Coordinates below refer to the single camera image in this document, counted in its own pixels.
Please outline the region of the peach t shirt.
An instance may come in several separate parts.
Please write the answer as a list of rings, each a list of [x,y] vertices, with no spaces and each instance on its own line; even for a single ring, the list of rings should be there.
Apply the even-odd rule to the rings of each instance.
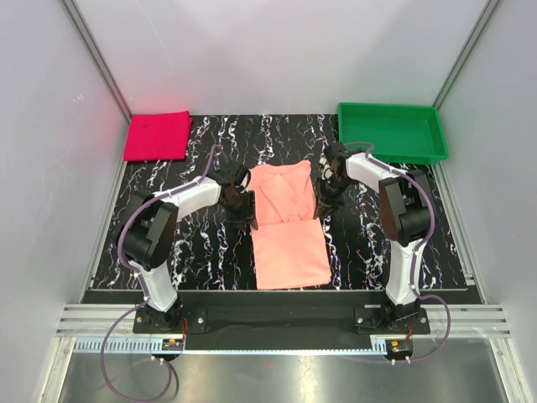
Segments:
[[[254,191],[258,227],[251,232],[257,288],[327,285],[331,268],[321,221],[314,217],[311,164],[258,165]]]

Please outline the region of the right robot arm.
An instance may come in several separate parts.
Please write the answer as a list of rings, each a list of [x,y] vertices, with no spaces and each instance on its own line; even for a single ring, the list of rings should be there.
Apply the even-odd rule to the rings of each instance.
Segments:
[[[342,194],[351,185],[377,193],[380,222],[390,241],[389,276],[381,306],[357,327],[401,332],[420,313],[420,265],[436,223],[429,182],[422,170],[401,170],[378,160],[370,143],[356,146],[349,150],[336,142],[324,148],[321,177],[315,180],[314,217],[324,219],[342,207]]]

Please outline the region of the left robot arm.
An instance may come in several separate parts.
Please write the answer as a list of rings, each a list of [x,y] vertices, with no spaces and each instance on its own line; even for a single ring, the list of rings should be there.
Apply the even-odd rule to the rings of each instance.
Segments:
[[[176,224],[193,212],[220,205],[230,224],[242,231],[257,229],[250,180],[249,168],[229,161],[217,170],[207,168],[182,186],[135,195],[117,234],[120,263],[135,274],[143,290],[135,332],[172,333],[187,328],[188,315],[172,286],[168,266]]]

